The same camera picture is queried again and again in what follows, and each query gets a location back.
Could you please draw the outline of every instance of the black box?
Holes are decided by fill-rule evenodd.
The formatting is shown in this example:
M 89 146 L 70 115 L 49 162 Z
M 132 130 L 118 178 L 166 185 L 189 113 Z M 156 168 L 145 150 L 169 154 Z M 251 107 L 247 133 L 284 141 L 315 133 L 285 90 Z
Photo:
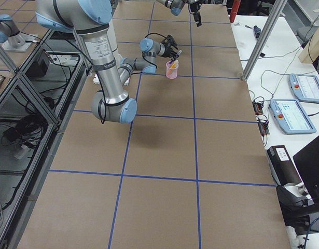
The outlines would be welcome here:
M 284 145 L 271 146 L 267 150 L 267 156 L 272 176 L 277 184 L 295 186 L 301 183 L 300 176 Z

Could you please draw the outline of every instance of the white table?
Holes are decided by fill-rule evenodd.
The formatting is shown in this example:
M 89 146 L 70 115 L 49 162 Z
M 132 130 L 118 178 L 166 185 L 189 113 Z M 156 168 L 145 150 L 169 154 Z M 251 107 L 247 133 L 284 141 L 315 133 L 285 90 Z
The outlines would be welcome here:
M 236 17 L 234 24 L 232 24 L 232 29 L 235 41 L 237 42 L 237 48 L 239 50 L 241 60 L 247 60 L 250 57 L 256 44 L 256 39 L 254 37 L 253 30 L 245 27 L 245 25 L 248 25 L 250 27 L 257 25 L 262 29 L 266 22 L 266 19 L 267 17 L 256 16 Z M 299 46 L 300 44 L 297 41 L 294 33 L 290 29 L 288 23 L 283 17 L 280 17 L 262 52 L 266 54 L 266 57 L 282 56 L 284 54 L 294 51 Z M 288 65 L 292 62 L 292 64 L 286 72 L 288 74 L 304 74 L 315 71 L 315 68 L 311 64 L 300 63 L 298 56 L 301 53 L 301 51 L 302 48 L 297 49 L 295 52 L 290 53 L 285 57 L 259 59 L 247 81 L 249 89 L 255 93 L 256 97 L 263 96 L 266 100 L 269 100 L 271 99 L 271 94 L 260 86 L 261 75 L 265 70 L 272 70 L 283 74 L 285 73 Z M 242 62 L 243 67 L 245 67 L 246 64 L 246 61 Z M 317 72 L 313 72 L 311 74 L 316 75 L 319 78 Z M 282 78 L 278 86 L 278 89 L 274 94 L 274 99 L 293 99 L 295 97 L 289 87 L 288 77 L 289 76 L 284 75 L 282 78 L 282 75 L 277 75 L 272 72 L 266 72 L 262 77 L 263 86 L 273 93 L 276 88 L 276 85 Z M 303 102 L 301 103 L 303 108 L 306 110 L 307 114 L 313 114 L 319 111 L 319 104 Z M 268 112 L 268 106 L 269 101 L 266 101 L 264 104 L 263 111 L 269 118 L 270 135 L 268 135 L 267 138 L 265 138 L 265 140 L 268 139 L 265 149 L 268 149 L 273 145 L 285 145 L 288 153 L 292 157 L 294 154 L 300 151 L 310 141 L 312 141 L 315 137 L 319 135 L 319 114 L 310 117 L 311 121 L 317 129 L 316 133 L 308 135 L 286 135 L 280 130 L 274 118 L 270 116 L 270 112 Z M 309 239 L 310 241 L 308 241 L 307 243 L 307 248 L 319 249 L 319 234 L 312 234 L 309 236 Z

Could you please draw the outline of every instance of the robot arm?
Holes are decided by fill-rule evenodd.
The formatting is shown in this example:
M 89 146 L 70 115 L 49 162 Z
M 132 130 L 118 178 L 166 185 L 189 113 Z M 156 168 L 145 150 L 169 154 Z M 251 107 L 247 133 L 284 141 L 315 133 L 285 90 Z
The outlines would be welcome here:
M 4 43 L 7 40 L 14 48 L 18 48 L 25 44 L 25 40 L 21 36 L 13 19 L 9 15 L 3 14 L 0 15 L 0 43 Z
M 194 16 L 197 27 L 202 25 L 201 14 L 199 10 L 201 5 L 206 3 L 206 0 L 156 0 L 167 8 L 171 9 L 171 13 L 178 16 L 185 4 L 188 4 L 189 12 Z
M 109 0 L 37 0 L 37 21 L 42 26 L 56 31 L 72 33 L 82 37 L 90 56 L 93 69 L 100 80 L 102 91 L 95 94 L 92 112 L 101 121 L 129 123 L 136 114 L 136 101 L 129 98 L 122 83 L 133 70 L 154 74 L 156 56 L 174 54 L 168 41 L 161 44 L 145 39 L 142 42 L 142 58 L 125 59 L 117 69 L 116 60 L 108 39 L 107 31 L 112 18 Z

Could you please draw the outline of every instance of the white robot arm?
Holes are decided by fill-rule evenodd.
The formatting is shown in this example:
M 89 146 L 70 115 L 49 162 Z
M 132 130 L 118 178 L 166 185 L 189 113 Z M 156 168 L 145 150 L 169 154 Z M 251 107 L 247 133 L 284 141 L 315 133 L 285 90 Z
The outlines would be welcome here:
M 72 33 L 75 30 L 83 38 L 102 87 L 93 98 L 94 115 L 102 122 L 131 122 L 136 114 L 136 101 L 129 98 L 122 88 L 123 83 L 134 70 L 154 74 L 157 55 L 175 60 L 179 55 L 174 51 L 177 49 L 175 40 L 168 36 L 158 43 L 144 38 L 141 41 L 142 57 L 126 58 L 117 69 L 107 35 L 112 18 L 109 0 L 37 0 L 36 3 L 39 24 L 56 31 Z M 179 14 L 185 3 L 184 0 L 167 0 L 164 4 L 174 14 Z

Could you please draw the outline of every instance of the blue joint cap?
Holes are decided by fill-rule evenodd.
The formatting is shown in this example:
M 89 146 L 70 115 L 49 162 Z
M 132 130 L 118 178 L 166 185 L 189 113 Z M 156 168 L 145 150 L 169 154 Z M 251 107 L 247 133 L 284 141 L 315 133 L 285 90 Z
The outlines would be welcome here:
M 173 15 L 175 15 L 175 16 L 178 16 L 178 15 L 180 15 L 180 13 L 181 13 L 181 9 L 179 9 L 179 8 L 172 8 L 172 9 L 171 9 L 171 13 L 172 13 Z
M 7 41 L 7 39 L 8 39 L 8 36 L 0 31 L 0 43 L 4 43 L 5 41 Z
M 112 19 L 112 7 L 110 1 L 105 0 L 77 0 L 82 10 L 94 22 L 107 24 Z
M 64 24 L 58 23 L 54 20 L 51 20 L 47 17 L 42 16 L 41 14 L 36 12 L 36 18 L 37 22 L 42 25 L 43 27 L 46 27 L 51 30 L 61 31 L 64 33 L 72 33 L 73 29 L 70 27 L 67 27 Z
M 1 14 L 0 15 L 0 21 L 7 21 L 7 20 L 13 20 L 13 19 L 8 14 Z
M 143 68 L 142 73 L 144 74 L 155 74 L 156 73 L 156 66 L 147 66 Z
M 134 120 L 137 111 L 135 99 L 129 99 L 123 107 L 120 115 L 120 123 L 130 123 Z
M 148 52 L 152 46 L 154 45 L 154 41 L 149 38 L 144 38 L 140 42 L 140 48 L 142 52 Z

